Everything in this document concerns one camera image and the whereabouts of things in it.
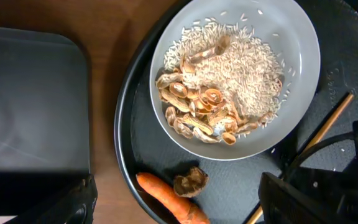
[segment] gray bowl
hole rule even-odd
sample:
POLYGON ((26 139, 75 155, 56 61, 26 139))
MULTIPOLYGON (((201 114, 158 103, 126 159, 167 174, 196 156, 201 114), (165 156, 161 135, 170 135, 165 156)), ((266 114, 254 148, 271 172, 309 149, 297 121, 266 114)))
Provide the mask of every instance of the gray bowl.
POLYGON ((208 159, 242 159, 274 146, 299 123, 313 99, 319 71, 320 52, 316 32, 306 13, 295 1, 193 0, 172 19, 157 44, 150 69, 150 94, 159 123, 179 146, 208 159), (248 18, 246 22, 240 21, 242 13, 248 18), (199 26, 205 25, 205 17, 214 17, 222 24, 239 22, 239 29, 243 26, 254 27, 254 36, 269 43, 274 53, 281 52, 279 63, 282 59, 285 60, 285 80, 279 98, 281 100, 287 90, 290 94, 277 112, 278 117, 266 128, 259 128, 246 138, 237 139, 233 146, 223 142, 206 144, 196 138, 186 139, 177 134, 168 126, 164 114, 167 106, 160 101, 155 87, 157 74, 163 68, 164 53, 172 45, 172 41, 179 40, 182 27, 190 28, 195 20, 201 21, 199 26))

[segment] white rice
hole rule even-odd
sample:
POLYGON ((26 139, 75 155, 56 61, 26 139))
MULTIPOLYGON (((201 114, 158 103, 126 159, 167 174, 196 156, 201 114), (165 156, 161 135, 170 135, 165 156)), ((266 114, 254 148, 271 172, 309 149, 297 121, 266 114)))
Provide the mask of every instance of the white rice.
POLYGON ((179 67, 184 54, 194 55, 210 49, 222 36, 230 35, 231 44, 226 51, 196 64, 196 74, 184 74, 183 84, 188 88, 217 88, 227 101, 225 107, 231 109, 230 102, 236 98, 243 115, 260 117, 269 111, 275 114, 280 104, 274 96, 280 89, 277 80, 283 70, 270 46, 251 37, 253 33, 254 28, 248 33, 247 27, 238 29, 238 24, 216 22, 208 23, 201 30, 192 29, 165 52, 165 69, 172 71, 179 67))

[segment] wooden stick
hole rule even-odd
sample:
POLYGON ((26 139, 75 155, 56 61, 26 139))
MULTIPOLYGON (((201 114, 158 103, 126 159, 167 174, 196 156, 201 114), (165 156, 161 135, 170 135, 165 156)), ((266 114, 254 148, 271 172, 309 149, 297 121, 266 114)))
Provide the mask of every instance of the wooden stick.
MULTIPOLYGON (((314 146, 316 143, 319 143, 322 138, 326 135, 328 130, 334 124, 334 122, 338 119, 339 115, 345 110, 345 108, 349 105, 349 103, 353 100, 354 95, 349 93, 345 100, 339 105, 339 107, 334 111, 333 115, 329 117, 329 119, 324 123, 323 127, 317 132, 314 138, 309 142, 309 144, 305 147, 307 151, 311 146, 314 146)), ((258 209, 252 214, 251 218, 247 222, 247 224, 255 224, 256 221, 262 216, 264 211, 262 210, 262 206, 259 205, 258 209)))

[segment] orange carrot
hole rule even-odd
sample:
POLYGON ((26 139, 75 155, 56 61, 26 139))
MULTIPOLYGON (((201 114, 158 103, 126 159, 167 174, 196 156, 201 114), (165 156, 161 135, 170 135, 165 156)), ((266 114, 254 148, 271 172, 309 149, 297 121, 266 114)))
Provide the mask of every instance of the orange carrot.
POLYGON ((177 196, 173 188, 158 177, 140 172, 136 174, 136 179, 139 185, 170 210, 180 223, 210 224, 201 209, 187 199, 177 196))

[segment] rectangular black tray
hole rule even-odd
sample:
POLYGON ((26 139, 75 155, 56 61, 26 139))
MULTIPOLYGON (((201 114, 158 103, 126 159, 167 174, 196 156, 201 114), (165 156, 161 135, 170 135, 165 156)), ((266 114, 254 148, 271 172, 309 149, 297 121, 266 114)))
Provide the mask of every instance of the rectangular black tray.
MULTIPOLYGON (((114 141, 121 172, 132 194, 157 222, 176 221, 166 208, 139 187, 136 173, 151 172, 172 184, 174 175, 198 165, 209 174, 211 181, 193 201, 207 213, 212 223, 242 223, 259 201, 257 189, 261 173, 269 171, 278 175, 279 168, 284 168, 303 148, 348 91, 355 94, 355 100, 327 137, 350 131, 352 122, 358 120, 358 2, 297 2, 309 15, 319 37, 321 74, 318 89, 299 125, 273 147, 274 150, 247 159, 222 162, 194 156, 169 139, 154 115, 149 93, 152 54, 165 26, 188 1, 173 5, 139 45, 119 95, 114 141)), ((305 166, 343 170, 354 157, 354 146, 344 142, 334 147, 334 150, 309 158, 305 166)))

